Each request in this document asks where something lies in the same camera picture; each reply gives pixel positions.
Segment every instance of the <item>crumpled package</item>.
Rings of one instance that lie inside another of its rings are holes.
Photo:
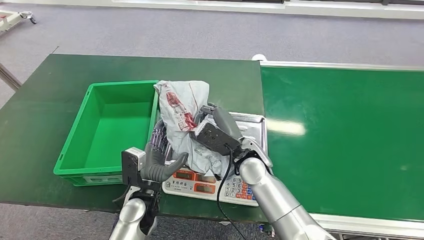
[[[159,81],[154,88],[159,95],[166,137],[174,151],[173,159],[188,153],[186,164],[191,170],[205,176],[224,176],[229,158],[207,149],[189,134],[196,130],[194,119],[200,108],[208,104],[209,84],[204,81]]]

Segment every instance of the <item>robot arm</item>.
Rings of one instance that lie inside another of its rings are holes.
[[[156,228],[162,182],[180,169],[188,153],[169,165],[171,148],[165,125],[159,121],[144,151],[131,147],[121,153],[122,182],[128,186],[119,219],[109,240],[145,240]]]
[[[233,150],[235,173],[250,185],[259,207],[280,239],[335,240],[273,175],[268,155],[254,140],[242,137],[227,111],[214,105],[204,106],[202,110],[213,115],[217,127],[206,123],[192,137],[224,156],[228,155],[228,148]]]

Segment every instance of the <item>metal table leg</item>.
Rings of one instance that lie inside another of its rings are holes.
[[[22,83],[0,63],[0,79],[2,79],[9,87],[17,91]]]

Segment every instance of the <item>green table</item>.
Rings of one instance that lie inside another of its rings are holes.
[[[111,201],[123,185],[74,187],[53,175],[53,167],[88,86],[137,80],[202,80],[210,84],[210,102],[264,115],[254,61],[52,54],[0,110],[0,202],[116,212]],[[223,207],[237,220],[258,216],[257,208]],[[223,219],[213,201],[173,195],[162,197],[160,211]]]
[[[50,55],[0,110],[0,202],[118,210],[111,200],[124,186],[73,187],[53,167],[89,84],[132,80],[203,80],[211,102],[265,115],[275,175],[325,228],[424,237],[420,69]],[[163,194],[159,207],[223,219],[209,200]],[[257,207],[223,208],[266,222]]]

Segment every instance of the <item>green bin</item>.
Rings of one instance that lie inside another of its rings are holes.
[[[121,151],[144,149],[155,126],[158,81],[93,83],[89,86],[54,174],[74,186],[122,183]]]

